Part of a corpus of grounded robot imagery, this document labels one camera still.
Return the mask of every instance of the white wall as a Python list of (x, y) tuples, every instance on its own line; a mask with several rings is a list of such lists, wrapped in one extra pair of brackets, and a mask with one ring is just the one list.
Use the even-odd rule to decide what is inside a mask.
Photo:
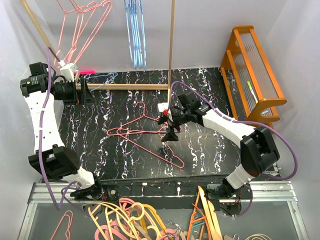
[[(318, 0), (288, 0), (266, 38), (264, 49), (287, 104), (278, 108), (274, 127), (293, 145), (298, 172), (292, 179), (306, 230), (319, 239), (320, 207), (320, 4)], [(293, 169), (286, 148), (280, 147), (283, 175)]]
[(33, 182), (41, 178), (28, 162), (34, 130), (20, 80), (30, 75), (29, 64), (46, 61), (45, 51), (19, 7), (17, 0), (0, 1), (0, 236), (6, 240), (17, 239)]
[[(56, 42), (63, 13), (56, 1), (35, 0)], [(78, 62), (81, 70), (129, 71), (133, 69), (123, 0), (110, 0), (112, 9), (96, 39)], [(90, 0), (77, 0), (79, 4)], [(263, 43), (286, 0), (176, 0), (172, 67), (218, 67), (236, 25), (254, 25)], [(171, 0), (142, 0), (146, 33), (147, 69), (168, 69)], [(65, 26), (71, 42), (75, 16)], [(93, 25), (89, 23), (89, 35)]]

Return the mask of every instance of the vertical wooden pole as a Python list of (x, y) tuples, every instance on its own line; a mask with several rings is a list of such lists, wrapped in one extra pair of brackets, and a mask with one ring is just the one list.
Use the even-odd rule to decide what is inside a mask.
[(170, 50), (169, 50), (169, 70), (168, 70), (168, 102), (170, 99), (170, 87), (171, 87), (172, 48), (174, 43), (174, 28), (175, 28), (175, 7), (176, 7), (176, 0), (171, 0)]

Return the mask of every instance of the hanging hanger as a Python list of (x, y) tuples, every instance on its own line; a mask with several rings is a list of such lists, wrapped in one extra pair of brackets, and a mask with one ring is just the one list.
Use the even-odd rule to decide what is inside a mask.
[(173, 165), (173, 166), (175, 166), (175, 167), (177, 167), (177, 168), (179, 168), (179, 169), (182, 169), (182, 168), (185, 166), (185, 162), (182, 161), (178, 156), (175, 155), (174, 151), (171, 149), (171, 147), (170, 147), (167, 143), (164, 143), (164, 144), (165, 144), (165, 145), (168, 147), (168, 149), (171, 151), (172, 157), (178, 159), (178, 160), (182, 163), (182, 166), (179, 166), (179, 165), (177, 165), (177, 164), (175, 164), (175, 163), (173, 163), (173, 162), (170, 162), (169, 160), (167, 160), (167, 159), (165, 159), (165, 158), (163, 158), (163, 157), (161, 157), (161, 156), (153, 153), (152, 151), (144, 148), (143, 146), (137, 144), (136, 142), (130, 140), (130, 139), (127, 137), (128, 135), (133, 135), (133, 134), (158, 134), (159, 137), (161, 138), (161, 135), (160, 135), (160, 134), (165, 134), (165, 133), (167, 133), (165, 130), (163, 130), (163, 129), (165, 128), (165, 126), (167, 125), (166, 123), (165, 123), (158, 131), (130, 130), (130, 129), (128, 129), (128, 128), (124, 128), (125, 126), (128, 126), (128, 125), (130, 125), (130, 124), (132, 124), (132, 123), (134, 123), (134, 122), (136, 122), (136, 121), (138, 121), (138, 120), (140, 120), (140, 119), (142, 119), (142, 118), (147, 118), (147, 119), (150, 119), (150, 120), (156, 121), (156, 122), (158, 121), (158, 119), (153, 118), (153, 117), (149, 117), (149, 116), (146, 115), (146, 105), (145, 105), (144, 102), (138, 101), (138, 102), (135, 104), (134, 107), (136, 108), (138, 104), (143, 104), (143, 114), (142, 114), (142, 116), (140, 116), (140, 117), (138, 117), (138, 118), (136, 118), (136, 119), (134, 119), (134, 120), (132, 120), (132, 121), (130, 121), (130, 122), (127, 122), (127, 123), (121, 125), (120, 127), (115, 127), (115, 128), (109, 129), (109, 130), (106, 132), (107, 136), (109, 136), (109, 137), (112, 137), (112, 136), (120, 136), (120, 137), (126, 139), (127, 141), (129, 141), (130, 143), (134, 144), (135, 146), (137, 146), (137, 147), (145, 150), (146, 152), (154, 155), (154, 156), (157, 157), (158, 159), (161, 159), (161, 160), (167, 162), (168, 164), (171, 164), (171, 165)]

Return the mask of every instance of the robotic arm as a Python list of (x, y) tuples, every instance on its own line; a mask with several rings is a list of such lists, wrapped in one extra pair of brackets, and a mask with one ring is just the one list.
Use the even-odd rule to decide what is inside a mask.
[(237, 189), (260, 176), (279, 160), (279, 152), (268, 129), (224, 119), (229, 117), (218, 109), (211, 109), (206, 103), (201, 104), (191, 91), (178, 98), (182, 107), (175, 106), (168, 110), (168, 103), (157, 106), (160, 113), (158, 124), (168, 123), (162, 142), (178, 141), (175, 129), (179, 131), (180, 125), (191, 121), (221, 133), (240, 148), (241, 164), (222, 181), (217, 190), (220, 195), (231, 197)]
[(54, 112), (54, 101), (62, 100), (64, 105), (93, 104), (94, 97), (88, 89), (85, 79), (80, 79), (81, 90), (76, 90), (74, 71), (77, 66), (69, 63), (56, 72), (52, 80), (61, 77), (64, 80), (52, 84), (48, 89), (48, 65), (38, 62), (29, 65), (31, 76), (20, 81), (20, 89), (30, 109), (34, 129), (34, 155), (28, 157), (30, 165), (42, 174), (39, 164), (39, 122), (47, 90), (50, 91), (42, 119), (42, 160), (47, 178), (63, 180), (69, 183), (78, 182), (79, 190), (71, 193), (72, 197), (96, 198), (102, 193), (102, 187), (94, 175), (81, 167), (77, 154), (67, 147), (60, 138)]

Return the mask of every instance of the wooden dish rack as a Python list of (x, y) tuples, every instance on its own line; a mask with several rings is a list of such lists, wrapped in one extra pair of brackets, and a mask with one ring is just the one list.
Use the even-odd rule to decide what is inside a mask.
[[(235, 119), (269, 126), (280, 119), (276, 106), (287, 100), (253, 26), (233, 28), (221, 63), (221, 74)], [(240, 104), (235, 104), (237, 96)]]

